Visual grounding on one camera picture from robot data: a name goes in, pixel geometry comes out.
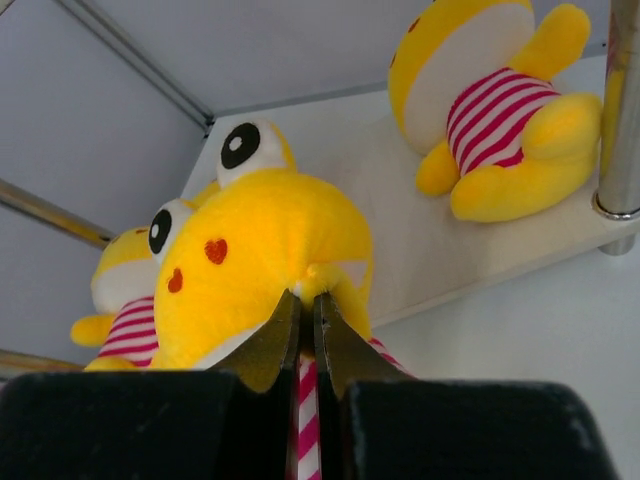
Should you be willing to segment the yellow plush with black eyes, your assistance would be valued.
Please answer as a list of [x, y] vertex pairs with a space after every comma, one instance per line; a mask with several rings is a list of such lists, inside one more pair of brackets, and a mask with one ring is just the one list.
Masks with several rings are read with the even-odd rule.
[[266, 323], [284, 293], [307, 307], [330, 294], [347, 324], [393, 365], [372, 334], [373, 240], [350, 199], [300, 173], [285, 137], [266, 119], [230, 130], [216, 171], [212, 185], [192, 200], [166, 203], [148, 225], [159, 265], [158, 349], [143, 370], [226, 357]]

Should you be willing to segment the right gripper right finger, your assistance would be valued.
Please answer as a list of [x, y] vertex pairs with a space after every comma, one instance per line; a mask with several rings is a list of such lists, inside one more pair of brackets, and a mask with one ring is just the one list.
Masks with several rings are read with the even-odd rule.
[[614, 479], [597, 423], [569, 387], [419, 380], [316, 297], [314, 348], [326, 479]]

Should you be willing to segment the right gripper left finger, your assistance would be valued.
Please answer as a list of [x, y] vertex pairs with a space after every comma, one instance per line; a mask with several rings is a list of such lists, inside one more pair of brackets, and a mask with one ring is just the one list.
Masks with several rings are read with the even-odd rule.
[[33, 373], [1, 392], [5, 479], [292, 479], [300, 301], [204, 370]]

